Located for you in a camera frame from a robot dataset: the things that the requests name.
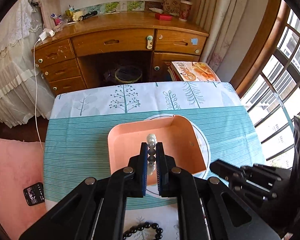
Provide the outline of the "wicker basket under desk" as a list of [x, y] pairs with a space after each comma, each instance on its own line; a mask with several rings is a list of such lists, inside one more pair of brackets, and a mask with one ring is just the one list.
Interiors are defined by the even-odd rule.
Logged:
[[114, 77], [121, 84], [136, 83], [142, 78], [142, 71], [134, 66], [119, 66]]

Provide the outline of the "pastry magazine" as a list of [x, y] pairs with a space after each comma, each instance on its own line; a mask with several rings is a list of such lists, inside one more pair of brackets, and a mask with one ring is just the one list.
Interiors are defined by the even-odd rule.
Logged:
[[172, 61], [167, 64], [173, 81], [216, 81], [219, 77], [205, 62]]

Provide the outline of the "black phone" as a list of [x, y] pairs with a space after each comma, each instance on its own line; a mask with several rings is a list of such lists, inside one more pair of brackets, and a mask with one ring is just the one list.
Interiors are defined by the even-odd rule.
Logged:
[[23, 194], [28, 206], [34, 206], [45, 202], [44, 188], [41, 182], [37, 182], [23, 189]]

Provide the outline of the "pink blanket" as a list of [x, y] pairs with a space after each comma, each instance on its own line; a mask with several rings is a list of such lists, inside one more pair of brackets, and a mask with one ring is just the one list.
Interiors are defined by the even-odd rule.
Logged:
[[0, 224], [10, 239], [18, 239], [46, 213], [44, 203], [29, 206], [23, 193], [42, 181], [41, 144], [0, 139]]

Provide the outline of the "wooden desk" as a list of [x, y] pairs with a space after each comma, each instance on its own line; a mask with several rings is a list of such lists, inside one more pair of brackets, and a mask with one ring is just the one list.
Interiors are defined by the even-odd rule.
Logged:
[[150, 12], [94, 16], [40, 42], [35, 63], [56, 94], [115, 84], [115, 70], [133, 66], [140, 82], [167, 81], [172, 61], [198, 61], [209, 33]]

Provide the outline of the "lace covered piano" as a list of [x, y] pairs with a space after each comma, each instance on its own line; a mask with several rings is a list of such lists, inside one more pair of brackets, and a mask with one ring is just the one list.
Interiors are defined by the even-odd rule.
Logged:
[[0, 123], [26, 124], [50, 117], [55, 97], [34, 68], [33, 46], [43, 31], [40, 12], [18, 0], [0, 22]]

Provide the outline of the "red box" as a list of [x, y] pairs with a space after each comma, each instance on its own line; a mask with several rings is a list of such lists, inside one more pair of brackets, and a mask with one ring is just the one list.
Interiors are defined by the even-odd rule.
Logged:
[[172, 16], [169, 15], [169, 14], [159, 14], [159, 13], [156, 13], [155, 14], [155, 18], [157, 20], [160, 20], [160, 21], [171, 21], [172, 20]]

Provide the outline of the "black flashlight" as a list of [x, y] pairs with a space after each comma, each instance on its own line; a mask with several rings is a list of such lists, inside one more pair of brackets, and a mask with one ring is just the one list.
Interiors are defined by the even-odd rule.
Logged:
[[90, 13], [87, 13], [87, 14], [85, 14], [85, 15], [80, 16], [78, 20], [79, 20], [79, 21], [83, 21], [83, 20], [86, 20], [87, 18], [96, 16], [97, 14], [98, 14], [97, 11], [92, 11], [92, 12], [90, 12]]

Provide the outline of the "red paper cup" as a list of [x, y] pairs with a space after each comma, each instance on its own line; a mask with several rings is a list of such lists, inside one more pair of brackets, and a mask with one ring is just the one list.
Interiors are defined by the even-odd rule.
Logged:
[[189, 18], [190, 11], [192, 8], [192, 2], [181, 0], [179, 10], [179, 20], [186, 22]]

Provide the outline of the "floral curtain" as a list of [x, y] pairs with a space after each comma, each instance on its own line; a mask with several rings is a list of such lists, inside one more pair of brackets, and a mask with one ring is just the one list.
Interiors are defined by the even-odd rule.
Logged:
[[239, 27], [248, 0], [190, 0], [190, 21], [209, 33], [200, 61], [220, 67]]

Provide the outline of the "window frame with grille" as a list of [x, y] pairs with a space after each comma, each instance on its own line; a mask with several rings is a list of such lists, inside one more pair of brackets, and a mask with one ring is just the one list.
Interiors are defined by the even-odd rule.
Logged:
[[266, 164], [291, 168], [294, 116], [300, 115], [300, 19], [284, 0], [268, 0], [230, 82], [256, 129]]

